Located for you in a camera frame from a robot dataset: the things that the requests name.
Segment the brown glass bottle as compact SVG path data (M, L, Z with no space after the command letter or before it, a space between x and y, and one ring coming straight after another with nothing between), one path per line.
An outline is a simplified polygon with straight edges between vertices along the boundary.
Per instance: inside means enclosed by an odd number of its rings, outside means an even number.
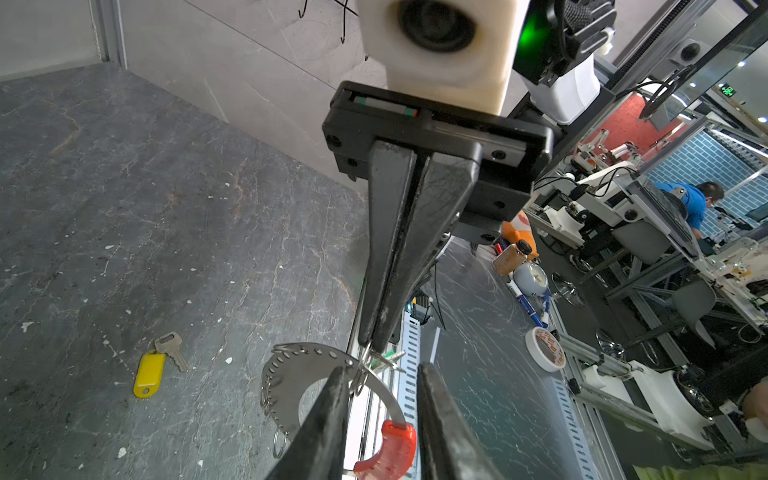
M531 245L525 240L510 244L493 260L494 270L499 275L507 276L527 262L532 253Z

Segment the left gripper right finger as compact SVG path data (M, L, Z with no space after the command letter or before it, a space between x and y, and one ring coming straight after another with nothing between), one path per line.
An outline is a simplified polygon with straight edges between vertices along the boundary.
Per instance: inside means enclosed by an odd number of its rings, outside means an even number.
M417 370L417 420L423 479L500 479L432 363Z

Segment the person in blue shirt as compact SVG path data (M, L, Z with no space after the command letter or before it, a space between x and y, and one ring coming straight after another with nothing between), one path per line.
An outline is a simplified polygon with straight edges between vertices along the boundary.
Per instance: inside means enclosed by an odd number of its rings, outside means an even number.
M724 187L717 182L703 182L698 185L676 182L656 182L662 191L683 192L680 197L686 209L686 222L697 240L703 238L700 231L706 210L725 197Z

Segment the white tape roll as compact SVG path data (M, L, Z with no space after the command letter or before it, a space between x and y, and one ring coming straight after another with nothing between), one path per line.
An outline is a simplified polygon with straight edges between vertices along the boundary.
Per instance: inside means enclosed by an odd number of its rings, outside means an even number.
M565 351L548 330L536 326L525 334L524 341L531 359L544 371L554 373L565 368Z

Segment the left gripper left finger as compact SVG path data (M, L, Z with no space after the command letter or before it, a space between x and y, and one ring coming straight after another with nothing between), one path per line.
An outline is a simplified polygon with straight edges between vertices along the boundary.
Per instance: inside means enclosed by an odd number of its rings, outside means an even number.
M343 477L350 391L343 367L335 368L288 451L267 479Z

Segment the yellow key tag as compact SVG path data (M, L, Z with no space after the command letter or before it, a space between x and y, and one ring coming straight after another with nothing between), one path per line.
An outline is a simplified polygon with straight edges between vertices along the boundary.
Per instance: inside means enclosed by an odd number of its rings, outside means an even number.
M135 397L147 399L157 393L167 359L171 359L180 372L189 372L188 362L181 352L182 344L183 339L177 332L169 332L151 341L150 350L139 362L133 386Z

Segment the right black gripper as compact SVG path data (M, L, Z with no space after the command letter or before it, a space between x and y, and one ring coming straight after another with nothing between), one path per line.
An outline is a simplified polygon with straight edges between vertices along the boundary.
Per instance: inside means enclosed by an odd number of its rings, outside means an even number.
M377 353L443 235L458 221L455 236L494 242L530 199L555 140L540 124L351 81L338 87L322 131L339 171L369 183L358 342Z

